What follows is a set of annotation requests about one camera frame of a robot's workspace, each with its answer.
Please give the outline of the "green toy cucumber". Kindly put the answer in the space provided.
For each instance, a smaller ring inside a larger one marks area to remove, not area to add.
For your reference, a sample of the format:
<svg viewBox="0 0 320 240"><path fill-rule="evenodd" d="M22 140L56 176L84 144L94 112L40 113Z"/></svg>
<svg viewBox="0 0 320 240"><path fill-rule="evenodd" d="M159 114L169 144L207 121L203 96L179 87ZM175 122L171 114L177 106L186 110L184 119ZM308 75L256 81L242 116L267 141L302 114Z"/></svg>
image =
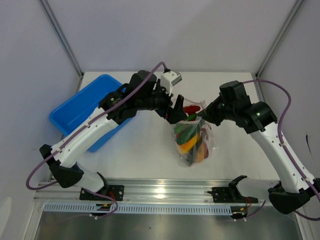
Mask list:
<svg viewBox="0 0 320 240"><path fill-rule="evenodd" d="M191 140L201 130L204 120L190 121L189 124L177 123L173 128L175 142L183 145Z"/></svg>

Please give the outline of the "clear pink-dotted zip bag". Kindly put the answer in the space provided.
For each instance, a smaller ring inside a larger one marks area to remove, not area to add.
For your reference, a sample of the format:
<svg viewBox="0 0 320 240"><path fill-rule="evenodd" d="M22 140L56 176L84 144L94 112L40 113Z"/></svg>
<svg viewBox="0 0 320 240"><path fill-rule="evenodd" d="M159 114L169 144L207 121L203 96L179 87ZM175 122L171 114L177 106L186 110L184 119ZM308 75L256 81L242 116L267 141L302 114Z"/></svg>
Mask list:
<svg viewBox="0 0 320 240"><path fill-rule="evenodd" d="M211 124L198 114L204 110L206 102L183 101L187 119L173 125L172 138L182 164L191 167L206 160L216 149Z"/></svg>

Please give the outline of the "yellow toy mango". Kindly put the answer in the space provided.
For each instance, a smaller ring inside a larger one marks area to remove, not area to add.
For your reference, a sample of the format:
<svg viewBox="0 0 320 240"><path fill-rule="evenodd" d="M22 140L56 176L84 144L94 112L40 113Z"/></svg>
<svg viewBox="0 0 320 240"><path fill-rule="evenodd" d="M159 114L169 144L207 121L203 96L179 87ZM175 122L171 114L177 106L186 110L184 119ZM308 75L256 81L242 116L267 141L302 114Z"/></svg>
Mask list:
<svg viewBox="0 0 320 240"><path fill-rule="evenodd" d="M188 153L197 143L198 137L195 135L189 141L182 145L177 145L177 150L180 154L184 155Z"/></svg>

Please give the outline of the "toy steak slice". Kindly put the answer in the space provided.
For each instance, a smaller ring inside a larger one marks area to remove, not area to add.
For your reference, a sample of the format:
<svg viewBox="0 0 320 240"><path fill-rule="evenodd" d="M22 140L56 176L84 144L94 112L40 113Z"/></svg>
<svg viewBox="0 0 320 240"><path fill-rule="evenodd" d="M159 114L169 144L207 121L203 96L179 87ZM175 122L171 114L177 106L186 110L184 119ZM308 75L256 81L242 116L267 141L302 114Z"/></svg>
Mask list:
<svg viewBox="0 0 320 240"><path fill-rule="evenodd" d="M204 159L208 158L208 156L209 156L209 149L207 147L207 144L202 143L197 150L194 162L201 163Z"/></svg>

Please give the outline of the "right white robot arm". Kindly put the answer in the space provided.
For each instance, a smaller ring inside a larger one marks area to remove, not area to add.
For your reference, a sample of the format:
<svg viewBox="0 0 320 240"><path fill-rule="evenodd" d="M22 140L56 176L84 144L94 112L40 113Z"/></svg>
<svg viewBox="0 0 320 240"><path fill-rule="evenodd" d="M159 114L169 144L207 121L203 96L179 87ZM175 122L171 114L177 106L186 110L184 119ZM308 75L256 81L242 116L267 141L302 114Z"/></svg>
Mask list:
<svg viewBox="0 0 320 240"><path fill-rule="evenodd" d="M319 197L319 178L307 170L285 140L284 116L277 118L263 101L251 103L240 81L224 83L219 90L219 96L198 116L216 126L227 120L244 129L261 147L279 177L279 180L263 180L241 175L228 184L229 198L234 202L245 197L270 201L276 210L287 215L297 212L313 196Z"/></svg>

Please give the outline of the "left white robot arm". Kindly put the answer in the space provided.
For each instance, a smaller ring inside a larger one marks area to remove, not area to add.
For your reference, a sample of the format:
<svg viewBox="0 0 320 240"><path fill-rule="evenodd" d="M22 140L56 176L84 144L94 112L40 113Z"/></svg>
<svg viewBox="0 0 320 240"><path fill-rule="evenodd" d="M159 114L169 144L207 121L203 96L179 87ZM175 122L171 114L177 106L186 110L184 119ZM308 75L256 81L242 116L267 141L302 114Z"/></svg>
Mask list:
<svg viewBox="0 0 320 240"><path fill-rule="evenodd" d="M169 69L160 78L140 70L128 83L108 93L66 138L53 146L44 144L40 153L57 183L62 188L79 185L97 200L105 199L109 193L107 180L101 173L80 166L79 157L105 134L135 117L138 111L156 111L171 125L186 120L184 97L178 95L172 102L173 87L181 81L182 75Z"/></svg>

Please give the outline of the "blue plastic bin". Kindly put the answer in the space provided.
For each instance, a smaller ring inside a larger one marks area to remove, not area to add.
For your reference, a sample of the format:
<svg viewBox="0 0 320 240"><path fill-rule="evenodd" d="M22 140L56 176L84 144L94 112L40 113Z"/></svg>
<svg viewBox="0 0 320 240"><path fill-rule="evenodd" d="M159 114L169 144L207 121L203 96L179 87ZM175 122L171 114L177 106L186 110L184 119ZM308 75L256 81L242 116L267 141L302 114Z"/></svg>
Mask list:
<svg viewBox="0 0 320 240"><path fill-rule="evenodd" d="M108 74L89 83L49 114L50 122L66 137L82 124L110 92L123 84Z"/></svg>

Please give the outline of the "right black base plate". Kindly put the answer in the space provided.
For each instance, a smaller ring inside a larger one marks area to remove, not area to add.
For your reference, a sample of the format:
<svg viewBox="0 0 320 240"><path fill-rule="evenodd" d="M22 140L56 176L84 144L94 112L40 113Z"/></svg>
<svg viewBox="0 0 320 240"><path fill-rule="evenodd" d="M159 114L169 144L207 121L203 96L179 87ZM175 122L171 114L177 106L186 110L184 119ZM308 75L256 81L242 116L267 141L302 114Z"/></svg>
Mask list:
<svg viewBox="0 0 320 240"><path fill-rule="evenodd" d="M244 197L236 188L226 186L212 187L207 191L212 196L214 203L232 203L232 204L257 204L259 200L255 197Z"/></svg>

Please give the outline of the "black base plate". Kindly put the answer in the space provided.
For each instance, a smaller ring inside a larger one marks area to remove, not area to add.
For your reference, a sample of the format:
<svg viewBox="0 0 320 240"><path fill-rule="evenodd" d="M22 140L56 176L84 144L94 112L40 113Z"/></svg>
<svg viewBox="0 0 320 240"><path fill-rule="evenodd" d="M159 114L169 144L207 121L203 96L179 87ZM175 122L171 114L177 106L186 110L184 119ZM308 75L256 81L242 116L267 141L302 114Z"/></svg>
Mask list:
<svg viewBox="0 0 320 240"><path fill-rule="evenodd" d="M106 201L107 199L102 196L107 196L116 201L122 201L124 197L125 186L124 185L109 185L103 187L96 194L88 192L86 189L82 188L80 191L79 199L82 201Z"/></svg>
<svg viewBox="0 0 320 240"><path fill-rule="evenodd" d="M259 200L255 197L244 197L236 188L226 186L212 187L207 191L212 196L214 203L232 203L232 204L257 204Z"/></svg>

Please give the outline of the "aluminium mounting rail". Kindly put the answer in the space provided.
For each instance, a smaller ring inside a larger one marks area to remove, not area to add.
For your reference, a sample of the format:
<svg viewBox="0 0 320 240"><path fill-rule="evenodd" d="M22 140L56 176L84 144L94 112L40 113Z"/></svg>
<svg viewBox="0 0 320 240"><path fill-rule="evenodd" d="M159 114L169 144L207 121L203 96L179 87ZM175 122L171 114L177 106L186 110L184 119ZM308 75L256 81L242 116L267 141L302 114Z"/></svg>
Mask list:
<svg viewBox="0 0 320 240"><path fill-rule="evenodd" d="M109 179L109 185L123 185L124 195L120 204L187 204L214 203L207 193L212 187L228 187L229 180L177 180L177 179ZM102 201L80 200L82 187L78 185L62 188L54 184L36 190L35 202L58 203L111 203L112 198Z"/></svg>

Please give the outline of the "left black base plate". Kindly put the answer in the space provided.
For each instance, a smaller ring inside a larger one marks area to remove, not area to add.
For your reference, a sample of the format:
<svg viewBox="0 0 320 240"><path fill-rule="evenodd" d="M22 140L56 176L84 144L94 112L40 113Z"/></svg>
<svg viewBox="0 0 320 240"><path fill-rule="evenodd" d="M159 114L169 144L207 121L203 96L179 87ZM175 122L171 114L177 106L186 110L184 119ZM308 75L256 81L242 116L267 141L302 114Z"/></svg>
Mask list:
<svg viewBox="0 0 320 240"><path fill-rule="evenodd" d="M116 201L122 201L124 197L125 186L124 185L109 185L103 187L96 194L88 192L86 189L82 188L80 191L79 199L82 201L106 201L107 199L102 196L107 196Z"/></svg>

